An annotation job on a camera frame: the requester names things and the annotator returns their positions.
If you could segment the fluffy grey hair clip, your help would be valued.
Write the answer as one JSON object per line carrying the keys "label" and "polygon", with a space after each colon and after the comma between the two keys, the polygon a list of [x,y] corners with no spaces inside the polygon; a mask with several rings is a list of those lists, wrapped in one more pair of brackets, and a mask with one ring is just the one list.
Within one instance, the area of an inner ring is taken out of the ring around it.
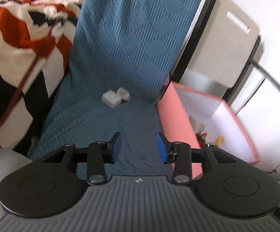
{"label": "fluffy grey hair clip", "polygon": [[197,136],[200,136],[202,139],[205,139],[207,136],[207,133],[204,132],[205,130],[205,125],[200,124],[193,116],[189,116],[189,121],[191,123],[191,126],[193,128],[194,133]]}

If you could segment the pink storage box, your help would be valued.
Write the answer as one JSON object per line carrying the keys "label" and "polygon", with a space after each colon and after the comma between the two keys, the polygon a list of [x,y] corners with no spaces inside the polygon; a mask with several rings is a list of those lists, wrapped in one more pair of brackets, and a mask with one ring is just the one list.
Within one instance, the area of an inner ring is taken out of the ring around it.
{"label": "pink storage box", "polygon": [[200,148],[197,134],[206,134],[207,143],[221,139],[220,148],[255,165],[259,154],[247,132],[228,104],[213,95],[171,82],[157,103],[164,135]]}

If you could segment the white usb charger cube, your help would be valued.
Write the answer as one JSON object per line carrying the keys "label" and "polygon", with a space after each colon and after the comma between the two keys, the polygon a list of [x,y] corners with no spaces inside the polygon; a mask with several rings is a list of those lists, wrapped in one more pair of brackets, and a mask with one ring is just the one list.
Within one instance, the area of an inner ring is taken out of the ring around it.
{"label": "white usb charger cube", "polygon": [[122,102],[122,97],[113,90],[103,93],[101,101],[110,108],[117,107]]}

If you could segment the small white adapter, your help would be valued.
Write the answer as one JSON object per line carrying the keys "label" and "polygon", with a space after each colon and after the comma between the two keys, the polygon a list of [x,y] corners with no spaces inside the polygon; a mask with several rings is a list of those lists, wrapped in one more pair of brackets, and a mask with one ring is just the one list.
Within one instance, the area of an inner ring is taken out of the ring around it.
{"label": "small white adapter", "polygon": [[122,98],[122,100],[125,101],[125,102],[128,102],[128,101],[130,101],[130,99],[131,99],[131,95],[130,95],[129,91],[126,90],[126,89],[123,88],[123,87],[119,87],[119,88],[117,89],[117,92],[116,92],[116,93],[117,93],[117,95],[120,96],[120,97]]}

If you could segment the beige plastic appliance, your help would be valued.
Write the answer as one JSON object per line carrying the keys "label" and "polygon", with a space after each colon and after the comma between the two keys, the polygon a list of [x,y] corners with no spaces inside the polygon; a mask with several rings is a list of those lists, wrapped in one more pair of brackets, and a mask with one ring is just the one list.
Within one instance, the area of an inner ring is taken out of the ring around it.
{"label": "beige plastic appliance", "polygon": [[260,35],[232,0],[215,0],[180,83],[221,97],[235,86]]}

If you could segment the blue quilted sofa cover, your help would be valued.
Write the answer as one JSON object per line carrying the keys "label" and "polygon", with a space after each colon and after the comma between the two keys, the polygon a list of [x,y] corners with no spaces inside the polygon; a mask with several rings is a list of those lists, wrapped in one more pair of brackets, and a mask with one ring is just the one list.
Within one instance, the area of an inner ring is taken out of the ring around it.
{"label": "blue quilted sofa cover", "polygon": [[[157,97],[178,57],[201,0],[85,0],[68,72],[58,87],[30,158],[67,143],[84,148],[122,134],[112,175],[172,175],[161,162]],[[102,101],[119,87],[131,99],[110,108]]]}

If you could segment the red white black blanket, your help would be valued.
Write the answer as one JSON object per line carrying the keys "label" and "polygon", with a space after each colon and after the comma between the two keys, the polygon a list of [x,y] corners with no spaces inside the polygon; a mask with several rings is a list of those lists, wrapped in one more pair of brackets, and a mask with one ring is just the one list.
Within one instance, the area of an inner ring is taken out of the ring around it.
{"label": "red white black blanket", "polygon": [[0,0],[0,149],[44,120],[67,69],[84,0]]}

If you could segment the black metal frame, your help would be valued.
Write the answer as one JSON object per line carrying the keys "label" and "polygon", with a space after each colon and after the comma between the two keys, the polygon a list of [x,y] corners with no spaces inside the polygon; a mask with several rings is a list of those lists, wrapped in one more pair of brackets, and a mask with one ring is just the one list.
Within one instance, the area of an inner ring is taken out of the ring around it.
{"label": "black metal frame", "polygon": [[181,55],[179,62],[176,68],[174,69],[173,74],[170,76],[170,80],[172,82],[179,83],[181,78],[183,77],[183,74],[185,73],[185,70],[192,58],[192,55],[194,54],[195,49],[197,48],[197,45],[200,41],[203,31],[205,30],[206,24],[209,20],[209,17],[211,15],[215,3],[216,0],[205,1],[204,6],[197,19],[197,22],[193,28],[191,36],[187,41],[183,54]]}

